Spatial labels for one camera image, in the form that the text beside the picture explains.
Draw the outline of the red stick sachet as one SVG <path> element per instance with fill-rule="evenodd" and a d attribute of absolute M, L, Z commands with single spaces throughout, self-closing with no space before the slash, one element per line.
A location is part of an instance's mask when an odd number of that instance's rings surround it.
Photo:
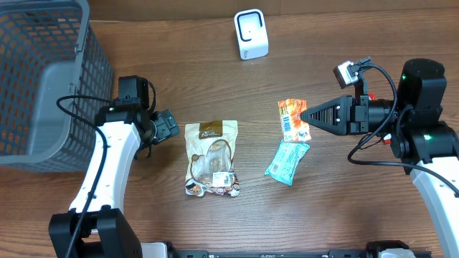
<path fill-rule="evenodd" d="M 373 133 L 389 116 L 393 106 L 392 100 L 376 99 L 374 93 L 369 93 L 369 132 Z"/>

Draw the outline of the orange Kleenex tissue pack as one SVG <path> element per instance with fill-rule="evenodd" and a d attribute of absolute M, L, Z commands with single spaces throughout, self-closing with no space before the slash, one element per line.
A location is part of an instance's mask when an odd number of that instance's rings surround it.
<path fill-rule="evenodd" d="M 289 143 L 305 143 L 311 139 L 310 126 L 301 120 L 301 113 L 307 110 L 307 102 L 287 99 L 278 102 L 283 140 Z"/>

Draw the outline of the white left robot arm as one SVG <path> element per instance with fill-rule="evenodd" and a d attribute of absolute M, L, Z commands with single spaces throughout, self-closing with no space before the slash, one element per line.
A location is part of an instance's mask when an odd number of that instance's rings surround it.
<path fill-rule="evenodd" d="M 168 242 L 142 243 L 123 215 L 128 175 L 137 153 L 179 134 L 170 110 L 157 111 L 146 78 L 119 77 L 118 97 L 93 121 L 95 146 L 68 212 L 55 214 L 49 236 L 58 257 L 175 257 Z"/>

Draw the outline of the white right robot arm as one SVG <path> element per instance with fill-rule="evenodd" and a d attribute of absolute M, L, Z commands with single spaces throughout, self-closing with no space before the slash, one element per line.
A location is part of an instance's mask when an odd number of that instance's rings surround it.
<path fill-rule="evenodd" d="M 333 70 L 341 88 L 354 95 L 330 100 L 301 113 L 301 120 L 334 135 L 361 135 L 349 162 L 402 167 L 419 191 L 445 257 L 458 256 L 458 134 L 440 119 L 447 80 L 443 64 L 405 62 L 398 84 L 368 57 Z M 390 137 L 395 161 L 354 159 L 373 137 Z"/>

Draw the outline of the beige snack bag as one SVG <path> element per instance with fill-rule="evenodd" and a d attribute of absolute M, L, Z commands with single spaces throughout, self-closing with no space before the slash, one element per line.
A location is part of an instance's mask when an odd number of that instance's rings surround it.
<path fill-rule="evenodd" d="M 235 173 L 236 120 L 214 120 L 185 126 L 184 138 L 189 165 L 185 192 L 190 196 L 206 194 L 237 197 L 240 184 Z"/>

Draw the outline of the teal wet wipes pack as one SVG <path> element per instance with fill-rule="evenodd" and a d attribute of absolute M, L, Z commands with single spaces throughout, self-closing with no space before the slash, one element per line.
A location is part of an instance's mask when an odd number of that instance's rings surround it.
<path fill-rule="evenodd" d="M 292 186 L 296 168 L 309 149 L 310 146 L 307 143 L 289 143 L 281 140 L 265 175 Z"/>

